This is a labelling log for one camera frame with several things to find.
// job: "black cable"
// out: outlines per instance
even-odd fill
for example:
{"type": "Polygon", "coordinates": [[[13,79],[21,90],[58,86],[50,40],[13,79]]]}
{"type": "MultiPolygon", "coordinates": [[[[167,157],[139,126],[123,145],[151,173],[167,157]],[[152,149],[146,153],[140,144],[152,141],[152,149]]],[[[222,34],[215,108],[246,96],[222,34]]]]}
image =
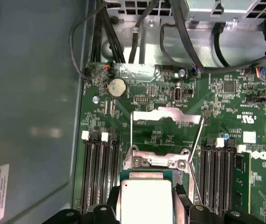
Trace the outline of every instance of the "black cable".
{"type": "Polygon", "coordinates": [[[203,71],[204,66],[201,63],[201,61],[199,60],[199,58],[198,58],[198,56],[197,56],[197,54],[193,48],[189,34],[187,32],[187,28],[185,26],[185,20],[184,20],[183,14],[182,14],[180,2],[178,0],[170,0],[170,4],[171,4],[174,20],[175,20],[175,26],[176,26],[177,30],[179,31],[179,35],[180,35],[181,41],[184,45],[184,48],[186,49],[188,55],[193,60],[193,62],[197,65],[199,70],[203,71]]]}
{"type": "MultiPolygon", "coordinates": [[[[159,0],[151,1],[151,3],[148,5],[148,7],[144,10],[142,15],[137,20],[135,27],[140,28],[143,20],[151,13],[153,8],[156,6],[157,2],[159,2],[159,0]]],[[[138,33],[133,33],[132,49],[129,56],[129,63],[134,63],[137,47],[138,47],[138,33]]]]}
{"type": "Polygon", "coordinates": [[[175,19],[175,24],[176,27],[180,33],[180,37],[182,40],[182,43],[187,51],[187,53],[189,54],[189,56],[191,57],[191,59],[193,60],[193,62],[197,65],[197,67],[199,68],[199,70],[201,72],[206,72],[206,73],[226,73],[226,72],[231,72],[231,71],[235,71],[235,70],[241,70],[241,69],[246,69],[252,66],[256,66],[259,64],[262,64],[266,61],[266,56],[261,57],[259,59],[250,61],[250,62],[246,62],[243,64],[238,64],[235,66],[230,66],[230,67],[224,67],[224,68],[213,68],[213,67],[204,67],[203,64],[201,63],[201,61],[199,60],[192,42],[189,38],[185,23],[184,23],[184,19],[183,19],[183,15],[182,15],[182,10],[179,4],[179,1],[177,0],[170,0],[171,5],[172,5],[172,10],[173,10],[173,16],[175,19]]]}
{"type": "Polygon", "coordinates": [[[72,26],[71,31],[70,31],[70,37],[69,37],[69,45],[70,45],[70,53],[71,53],[71,58],[72,62],[74,64],[74,67],[77,71],[77,73],[85,80],[90,81],[91,78],[86,76],[84,73],[81,72],[79,65],[77,63],[75,53],[74,53],[74,45],[73,45],[73,37],[74,37],[74,32],[75,30],[83,23],[85,23],[87,20],[92,18],[94,15],[96,15],[98,12],[102,10],[102,8],[106,7],[108,5],[107,2],[103,2],[98,8],[96,8],[94,11],[92,11],[88,16],[86,16],[83,20],[77,22],[75,25],[72,26]]]}
{"type": "Polygon", "coordinates": [[[161,26],[161,30],[160,30],[160,49],[162,51],[162,54],[164,55],[164,57],[166,57],[166,59],[174,66],[177,67],[188,67],[188,65],[183,65],[180,62],[176,62],[170,55],[169,53],[165,50],[164,45],[163,45],[163,41],[164,41],[164,27],[175,27],[175,24],[168,24],[165,23],[161,26]]]}
{"type": "Polygon", "coordinates": [[[119,60],[121,63],[126,63],[125,61],[125,57],[124,57],[124,54],[123,54],[123,49],[120,45],[120,42],[119,42],[119,38],[118,36],[116,35],[115,31],[114,31],[114,28],[112,26],[112,23],[109,19],[109,15],[108,15],[108,12],[107,12],[107,9],[103,9],[103,23],[105,24],[105,31],[106,31],[106,34],[107,36],[110,35],[115,47],[116,47],[116,50],[117,50],[117,54],[119,56],[119,60]]]}
{"type": "Polygon", "coordinates": [[[204,72],[206,73],[226,73],[226,72],[231,72],[231,71],[235,71],[235,70],[241,70],[241,69],[247,69],[249,67],[252,66],[256,66],[259,64],[262,64],[266,61],[266,56],[261,57],[259,59],[250,61],[250,62],[246,62],[243,64],[238,64],[238,65],[234,65],[234,66],[230,66],[230,67],[224,67],[224,68],[213,68],[213,67],[206,67],[204,72]]]}
{"type": "Polygon", "coordinates": [[[214,28],[212,30],[212,34],[214,34],[214,49],[215,49],[217,58],[219,59],[219,61],[224,67],[229,67],[230,65],[227,63],[226,59],[223,57],[221,49],[220,49],[220,44],[219,44],[220,34],[223,33],[224,27],[225,27],[225,23],[223,22],[215,23],[214,28]]]}
{"type": "Polygon", "coordinates": [[[102,20],[101,16],[97,14],[95,19],[94,34],[91,47],[91,61],[101,61],[101,42],[102,42],[102,20]]]}
{"type": "Polygon", "coordinates": [[[118,52],[116,50],[113,38],[112,38],[111,33],[110,33],[110,30],[107,26],[107,19],[104,17],[103,14],[101,15],[101,19],[102,19],[104,30],[105,30],[106,35],[107,35],[110,49],[112,51],[113,59],[115,60],[116,63],[119,63],[120,62],[119,55],[118,55],[118,52]]]}

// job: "motherboard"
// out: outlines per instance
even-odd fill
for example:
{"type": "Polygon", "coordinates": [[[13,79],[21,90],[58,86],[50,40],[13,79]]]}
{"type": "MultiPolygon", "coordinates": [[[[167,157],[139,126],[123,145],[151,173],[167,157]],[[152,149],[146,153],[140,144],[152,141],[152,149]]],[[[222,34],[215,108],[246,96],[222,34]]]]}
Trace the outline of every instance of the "motherboard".
{"type": "MultiPolygon", "coordinates": [[[[88,63],[84,72],[93,77],[103,67],[88,63]]],[[[193,203],[201,199],[220,216],[235,208],[266,221],[266,84],[255,72],[205,74],[197,68],[114,63],[84,83],[81,102],[78,210],[106,202],[130,149],[159,156],[191,152],[199,190],[189,189],[190,174],[174,182],[193,203]],[[201,118],[200,133],[199,122],[155,119],[169,111],[201,118]],[[147,118],[132,119],[138,112],[147,118]]],[[[139,162],[147,169],[147,161],[135,165],[139,162]]]]}

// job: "white slot latch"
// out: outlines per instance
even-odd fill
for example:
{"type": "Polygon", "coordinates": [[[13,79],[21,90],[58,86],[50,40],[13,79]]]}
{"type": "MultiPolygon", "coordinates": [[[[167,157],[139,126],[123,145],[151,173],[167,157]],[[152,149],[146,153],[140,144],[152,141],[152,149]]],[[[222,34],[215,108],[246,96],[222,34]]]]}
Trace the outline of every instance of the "white slot latch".
{"type": "Polygon", "coordinates": [[[102,132],[101,141],[108,142],[108,132],[102,132]]]}
{"type": "Polygon", "coordinates": [[[216,138],[215,147],[216,148],[223,148],[224,147],[224,139],[223,138],[216,138]]]}
{"type": "Polygon", "coordinates": [[[89,133],[89,131],[82,131],[81,138],[83,140],[87,140],[88,141],[90,139],[90,133],[89,133]]]}
{"type": "Polygon", "coordinates": [[[246,152],[246,145],[238,145],[237,146],[237,153],[246,152]]]}

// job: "integrated circuit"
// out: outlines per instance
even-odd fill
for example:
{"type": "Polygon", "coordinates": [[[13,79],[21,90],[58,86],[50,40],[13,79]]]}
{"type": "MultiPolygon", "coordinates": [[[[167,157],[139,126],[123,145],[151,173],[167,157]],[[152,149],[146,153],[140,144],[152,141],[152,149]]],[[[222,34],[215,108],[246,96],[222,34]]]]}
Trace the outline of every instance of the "integrated circuit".
{"type": "Polygon", "coordinates": [[[234,203],[236,206],[240,208],[242,207],[242,195],[237,191],[235,191],[234,201],[235,201],[234,203]]]}
{"type": "Polygon", "coordinates": [[[243,157],[241,155],[236,155],[235,158],[235,167],[237,169],[243,170],[243,157]]]}
{"type": "Polygon", "coordinates": [[[223,90],[225,93],[235,93],[235,83],[234,82],[224,82],[223,90]]]}
{"type": "Polygon", "coordinates": [[[203,111],[203,115],[204,115],[205,117],[210,117],[210,116],[211,116],[211,111],[210,111],[210,110],[204,110],[204,111],[203,111]]]}

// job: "metal panel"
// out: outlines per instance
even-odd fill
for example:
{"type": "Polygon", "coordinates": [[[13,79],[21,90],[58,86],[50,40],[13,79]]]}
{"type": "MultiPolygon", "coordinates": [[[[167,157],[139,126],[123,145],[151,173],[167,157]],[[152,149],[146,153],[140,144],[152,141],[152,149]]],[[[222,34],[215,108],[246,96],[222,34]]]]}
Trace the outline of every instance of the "metal panel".
{"type": "MultiPolygon", "coordinates": [[[[133,21],[141,15],[150,0],[120,0],[112,3],[110,13],[126,21],[133,21]]],[[[266,1],[263,0],[180,0],[187,20],[193,21],[239,21],[243,24],[258,25],[266,18],[266,1]]],[[[152,16],[167,21],[172,15],[170,4],[160,0],[151,12],[152,16]]]]}
{"type": "Polygon", "coordinates": [[[87,4],[0,0],[0,165],[10,165],[0,223],[41,223],[72,204],[78,75],[68,36],[87,4]]]}
{"type": "MultiPolygon", "coordinates": [[[[121,44],[124,46],[124,56],[128,61],[131,45],[131,27],[134,22],[119,23],[114,26],[121,44]]],[[[205,66],[218,67],[221,63],[216,57],[213,46],[211,29],[213,24],[199,23],[196,29],[189,29],[189,36],[194,48],[205,66]]],[[[228,30],[220,36],[220,47],[229,64],[235,65],[262,57],[266,52],[264,36],[257,30],[228,30]]],[[[160,28],[140,28],[139,46],[136,52],[135,63],[168,64],[159,47],[160,28]]],[[[103,38],[102,61],[112,58],[112,52],[107,47],[107,38],[103,38]]],[[[166,51],[178,62],[190,63],[186,50],[183,47],[178,31],[175,28],[165,28],[164,46],[166,51]]]]}

